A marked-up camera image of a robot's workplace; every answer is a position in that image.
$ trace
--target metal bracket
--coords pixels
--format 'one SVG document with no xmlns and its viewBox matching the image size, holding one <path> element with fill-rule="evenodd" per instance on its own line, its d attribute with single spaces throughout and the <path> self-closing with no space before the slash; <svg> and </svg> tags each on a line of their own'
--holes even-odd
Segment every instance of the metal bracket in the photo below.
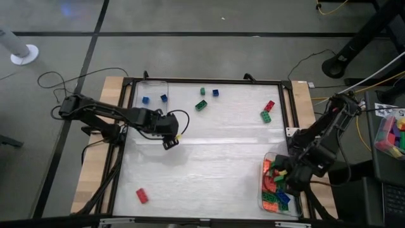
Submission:
<svg viewBox="0 0 405 228">
<path fill-rule="evenodd" d="M 105 225 L 128 223 L 135 223 L 135 218 L 102 218 L 100 219 L 99 228 L 103 228 Z"/>
<path fill-rule="evenodd" d="M 275 222 L 276 227 L 283 228 L 311 228 L 311 224 L 300 224 L 297 222 Z"/>
<path fill-rule="evenodd" d="M 294 133 L 296 133 L 297 130 L 301 130 L 301 129 L 298 127 L 286 127 L 285 133 L 286 133 L 287 137 L 292 137 L 294 135 Z"/>
</svg>

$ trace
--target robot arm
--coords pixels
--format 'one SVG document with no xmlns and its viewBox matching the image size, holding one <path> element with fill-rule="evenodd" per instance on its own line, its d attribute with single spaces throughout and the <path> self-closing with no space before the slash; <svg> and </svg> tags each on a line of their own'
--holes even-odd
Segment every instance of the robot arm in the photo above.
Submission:
<svg viewBox="0 0 405 228">
<path fill-rule="evenodd" d="M 98 116 L 122 121 L 140 132 L 162 136 L 165 149 L 178 145 L 176 116 L 171 113 L 164 116 L 161 110 L 121 108 L 95 101 L 81 94 L 74 94 L 63 100 L 59 115 L 64 120 L 80 120 L 87 124 L 89 127 L 82 128 L 87 134 L 92 130 L 99 130 L 109 143 L 119 139 L 121 127 L 118 124 L 106 123 Z"/>
</svg>

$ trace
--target plastic bin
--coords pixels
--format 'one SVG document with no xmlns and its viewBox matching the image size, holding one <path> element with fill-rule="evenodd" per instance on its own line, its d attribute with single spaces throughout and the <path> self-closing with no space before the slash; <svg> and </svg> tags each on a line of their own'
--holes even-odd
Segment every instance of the plastic bin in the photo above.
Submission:
<svg viewBox="0 0 405 228">
<path fill-rule="evenodd" d="M 269 152 L 261 162 L 258 194 L 259 206 L 267 212 L 299 217 L 302 215 L 301 202 L 296 200 L 294 196 L 284 193 L 284 188 L 282 187 L 285 185 L 284 181 L 274 182 L 274 178 L 279 176 L 278 171 L 271 169 L 271 162 L 275 160 L 276 155 L 276 153 Z M 285 201 L 285 199 L 282 199 L 283 195 L 289 199 L 287 204 L 283 203 Z"/>
<path fill-rule="evenodd" d="M 405 110 L 393 110 L 381 120 L 374 146 L 398 160 L 405 160 Z"/>
</svg>

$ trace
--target wooden table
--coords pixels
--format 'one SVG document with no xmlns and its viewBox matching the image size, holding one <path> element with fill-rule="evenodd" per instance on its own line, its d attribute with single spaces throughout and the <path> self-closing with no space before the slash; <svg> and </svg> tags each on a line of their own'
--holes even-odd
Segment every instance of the wooden table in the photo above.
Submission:
<svg viewBox="0 0 405 228">
<path fill-rule="evenodd" d="M 107 77 L 104 83 L 103 91 L 101 93 L 100 101 L 112 105 L 117 105 L 121 93 L 122 82 L 123 77 Z M 299 126 L 301 128 L 309 127 L 315 121 L 315 116 L 307 83 L 303 81 L 293 81 L 292 88 L 294 101 L 296 103 Z M 127 94 L 125 95 L 124 99 L 125 106 L 128 103 L 129 92 L 130 90 L 127 89 Z M 289 94 L 287 91 L 284 91 L 284 96 L 285 105 L 287 107 L 287 116 L 289 119 L 289 123 L 292 124 Z M 112 119 L 103 118 L 103 120 L 108 123 L 113 123 Z M 100 141 L 101 139 L 102 137 L 99 134 L 91 135 L 89 143 Z M 98 146 L 93 146 L 87 149 L 82 171 L 78 180 L 75 198 L 72 204 L 72 212 L 79 211 L 99 187 L 103 175 L 107 150 L 108 144 L 100 144 Z M 328 175 L 325 175 L 323 178 L 314 176 L 313 180 L 319 180 L 329 183 Z M 321 204 L 328 210 L 328 212 L 332 216 L 337 218 L 332 189 L 328 186 L 323 186 L 320 184 L 311 184 L 311 188 L 315 195 L 318 197 Z M 109 188 L 106 190 L 106 194 L 104 195 L 103 206 L 101 208 L 102 212 L 106 212 L 107 210 L 107 204 L 109 200 L 108 198 Z M 301 201 L 304 217 L 309 218 L 308 206 L 306 204 L 306 198 L 303 193 L 301 194 Z"/>
</svg>

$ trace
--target blue lego brick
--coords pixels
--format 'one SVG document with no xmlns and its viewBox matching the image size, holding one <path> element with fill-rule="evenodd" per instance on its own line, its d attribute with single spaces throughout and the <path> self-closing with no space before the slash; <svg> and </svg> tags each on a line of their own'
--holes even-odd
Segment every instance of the blue lego brick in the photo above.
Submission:
<svg viewBox="0 0 405 228">
<path fill-rule="evenodd" d="M 283 193 L 282 191 L 277 191 L 276 195 L 279 198 L 280 202 L 286 205 L 289 204 L 290 198 L 285 193 Z"/>
<path fill-rule="evenodd" d="M 149 104 L 149 97 L 143 97 L 142 103 L 144 103 L 145 105 Z"/>
<path fill-rule="evenodd" d="M 220 92 L 218 91 L 218 89 L 214 89 L 213 90 L 213 96 L 219 96 Z"/>
<path fill-rule="evenodd" d="M 160 96 L 160 98 L 162 99 L 163 102 L 167 102 L 167 96 L 166 96 L 166 94 Z"/>
</svg>

